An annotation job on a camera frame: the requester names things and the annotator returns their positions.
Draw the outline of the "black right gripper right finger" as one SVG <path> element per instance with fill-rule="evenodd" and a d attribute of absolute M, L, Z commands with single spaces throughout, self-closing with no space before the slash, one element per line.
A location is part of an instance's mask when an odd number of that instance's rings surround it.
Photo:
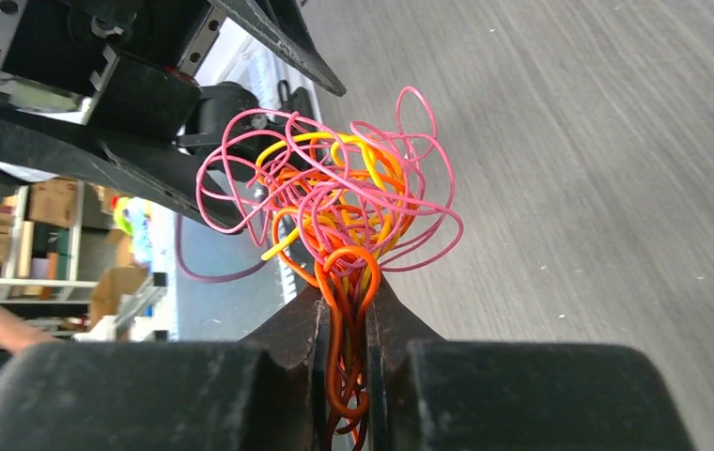
<path fill-rule="evenodd" d="M 387 282 L 366 315 L 374 450 L 691 450 L 657 368 L 613 344 L 449 341 Z"/>

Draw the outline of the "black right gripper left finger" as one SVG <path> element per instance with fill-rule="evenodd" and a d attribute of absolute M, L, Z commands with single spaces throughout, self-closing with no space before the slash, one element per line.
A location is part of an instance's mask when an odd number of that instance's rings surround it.
<path fill-rule="evenodd" d="M 0 450 L 321 450 L 307 288 L 236 342 L 41 344 L 0 375 Z"/>

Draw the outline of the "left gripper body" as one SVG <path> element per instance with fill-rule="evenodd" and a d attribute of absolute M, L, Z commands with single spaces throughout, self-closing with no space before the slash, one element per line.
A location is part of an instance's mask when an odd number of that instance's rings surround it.
<path fill-rule="evenodd" d="M 194 79 L 224 19 L 211 1 L 0 1 L 0 197 L 39 170 L 235 226 L 202 162 L 247 96 Z"/>

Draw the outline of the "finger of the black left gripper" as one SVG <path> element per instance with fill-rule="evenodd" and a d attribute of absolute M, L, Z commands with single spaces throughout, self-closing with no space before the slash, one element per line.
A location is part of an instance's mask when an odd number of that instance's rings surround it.
<path fill-rule="evenodd" d="M 346 87 L 318 53 L 297 1 L 212 0 L 210 3 L 309 80 L 337 97 L 346 94 Z"/>

